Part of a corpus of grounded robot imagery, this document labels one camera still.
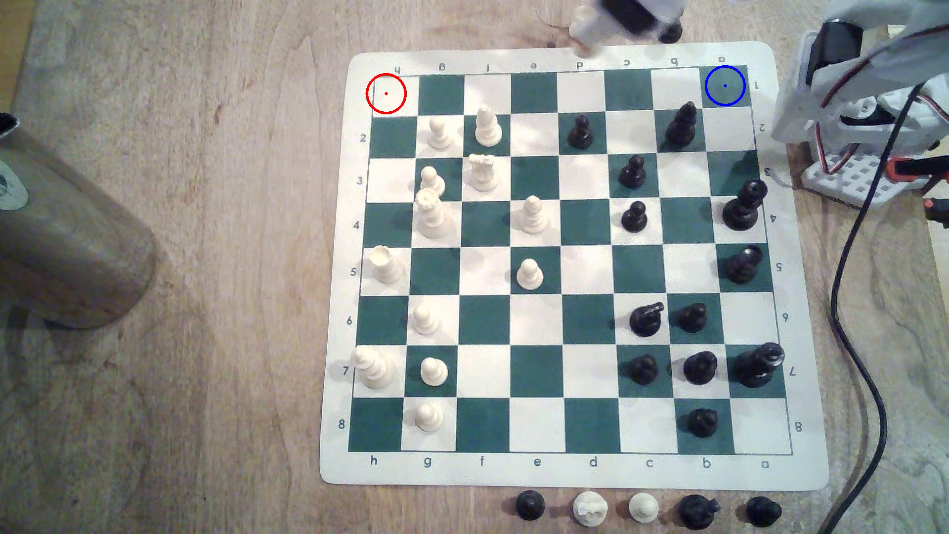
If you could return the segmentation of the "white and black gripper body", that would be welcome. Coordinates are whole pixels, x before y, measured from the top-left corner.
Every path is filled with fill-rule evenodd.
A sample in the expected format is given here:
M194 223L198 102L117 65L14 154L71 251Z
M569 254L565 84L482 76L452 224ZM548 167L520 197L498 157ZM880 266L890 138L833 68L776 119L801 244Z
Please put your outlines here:
M684 1L603 1L602 8L631 35L658 34L679 22Z

